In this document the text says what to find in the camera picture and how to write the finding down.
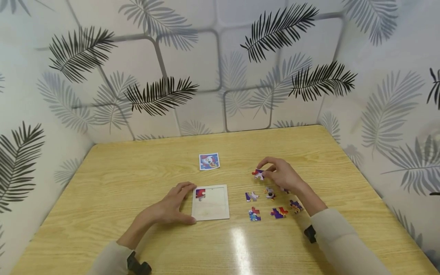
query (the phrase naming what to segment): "wooden table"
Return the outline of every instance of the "wooden table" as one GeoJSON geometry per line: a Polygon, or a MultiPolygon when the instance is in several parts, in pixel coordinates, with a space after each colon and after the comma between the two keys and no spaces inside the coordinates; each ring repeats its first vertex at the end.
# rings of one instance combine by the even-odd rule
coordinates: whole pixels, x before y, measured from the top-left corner
{"type": "MultiPolygon", "coordinates": [[[[292,164],[329,207],[338,209],[393,274],[437,274],[361,173],[322,126],[187,136],[95,145],[12,272],[84,274],[144,207],[181,181],[227,184],[231,218],[194,226],[156,226],[140,255],[154,274],[334,274],[299,221],[275,220],[289,207],[250,174],[265,156],[292,164]],[[198,154],[220,155],[221,167],[199,171],[198,154]],[[261,195],[248,203],[244,193],[261,195]],[[250,222],[247,211],[261,211],[250,222]]],[[[191,200],[183,206],[191,212],[191,200]]]]}

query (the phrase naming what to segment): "hand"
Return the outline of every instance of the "hand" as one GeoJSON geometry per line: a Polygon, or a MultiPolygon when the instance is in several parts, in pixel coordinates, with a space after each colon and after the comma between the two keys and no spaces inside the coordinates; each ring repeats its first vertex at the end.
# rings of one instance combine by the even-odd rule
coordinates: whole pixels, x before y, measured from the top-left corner
{"type": "Polygon", "coordinates": [[[195,184],[189,181],[179,183],[171,188],[168,194],[160,202],[146,208],[144,210],[148,213],[146,216],[151,215],[154,222],[160,224],[195,224],[195,218],[180,212],[180,205],[188,193],[193,191],[196,187],[195,184]]]}
{"type": "Polygon", "coordinates": [[[302,186],[307,185],[292,166],[282,158],[265,157],[257,165],[257,169],[261,169],[267,163],[272,163],[272,165],[262,174],[264,177],[273,180],[276,185],[289,189],[294,193],[302,186]]]}

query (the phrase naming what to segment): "beige sleeve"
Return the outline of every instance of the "beige sleeve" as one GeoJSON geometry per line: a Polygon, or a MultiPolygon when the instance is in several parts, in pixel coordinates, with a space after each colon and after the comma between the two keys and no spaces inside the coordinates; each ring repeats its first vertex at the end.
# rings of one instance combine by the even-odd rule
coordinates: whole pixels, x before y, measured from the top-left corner
{"type": "Polygon", "coordinates": [[[93,262],[87,275],[127,275],[127,258],[134,250],[110,242],[93,262]]]}
{"type": "Polygon", "coordinates": [[[391,274],[336,209],[321,211],[311,220],[320,249],[339,274],[391,274]]]}

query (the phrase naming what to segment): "wall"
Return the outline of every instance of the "wall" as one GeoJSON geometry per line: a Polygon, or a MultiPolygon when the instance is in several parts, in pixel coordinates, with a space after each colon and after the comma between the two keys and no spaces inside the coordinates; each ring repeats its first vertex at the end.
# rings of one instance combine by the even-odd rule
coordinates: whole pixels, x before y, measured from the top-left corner
{"type": "MultiPolygon", "coordinates": [[[[438,11],[433,0],[2,1],[1,112],[14,109],[17,121],[0,130],[44,123],[31,182],[50,189],[15,205],[53,203],[92,143],[320,123],[438,266],[435,89],[426,104],[440,78],[429,72],[440,69],[438,11]],[[252,34],[278,8],[272,30],[296,32],[268,35],[257,22],[252,34]]],[[[40,220],[25,234],[10,229],[22,216],[2,215],[7,274],[40,220]]]]}

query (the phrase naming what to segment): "puzzle board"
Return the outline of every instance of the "puzzle board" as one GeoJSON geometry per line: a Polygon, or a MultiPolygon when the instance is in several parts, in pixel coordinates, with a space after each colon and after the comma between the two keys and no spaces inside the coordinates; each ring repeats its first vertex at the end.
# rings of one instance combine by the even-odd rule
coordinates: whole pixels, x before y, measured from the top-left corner
{"type": "Polygon", "coordinates": [[[197,221],[229,219],[226,184],[197,187],[193,191],[191,215],[197,221]]]}

